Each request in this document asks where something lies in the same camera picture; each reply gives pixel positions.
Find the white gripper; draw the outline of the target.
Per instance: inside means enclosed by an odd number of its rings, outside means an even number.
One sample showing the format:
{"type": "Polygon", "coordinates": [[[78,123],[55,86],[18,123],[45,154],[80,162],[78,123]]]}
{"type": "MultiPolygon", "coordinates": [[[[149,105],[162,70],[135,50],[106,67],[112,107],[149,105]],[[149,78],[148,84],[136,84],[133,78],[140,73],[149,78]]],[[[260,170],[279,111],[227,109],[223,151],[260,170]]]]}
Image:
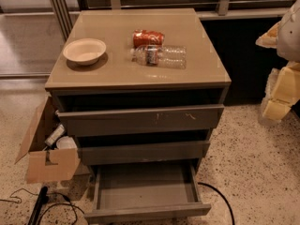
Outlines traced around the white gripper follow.
{"type": "Polygon", "coordinates": [[[262,99],[262,117],[280,121],[300,100],[300,0],[296,0],[280,22],[258,37],[255,44],[277,48],[278,56],[293,61],[282,69],[271,70],[262,99]]]}

